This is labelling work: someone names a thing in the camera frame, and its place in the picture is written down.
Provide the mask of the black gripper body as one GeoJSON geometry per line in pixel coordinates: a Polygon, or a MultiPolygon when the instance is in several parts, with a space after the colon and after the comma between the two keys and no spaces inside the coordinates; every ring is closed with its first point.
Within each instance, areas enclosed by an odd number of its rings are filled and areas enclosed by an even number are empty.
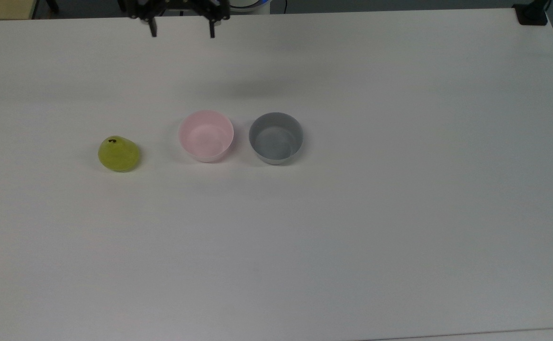
{"type": "Polygon", "coordinates": [[[168,10],[192,11],[208,21],[229,19],[228,0],[119,0],[118,6],[127,17],[149,22],[168,10]]]}

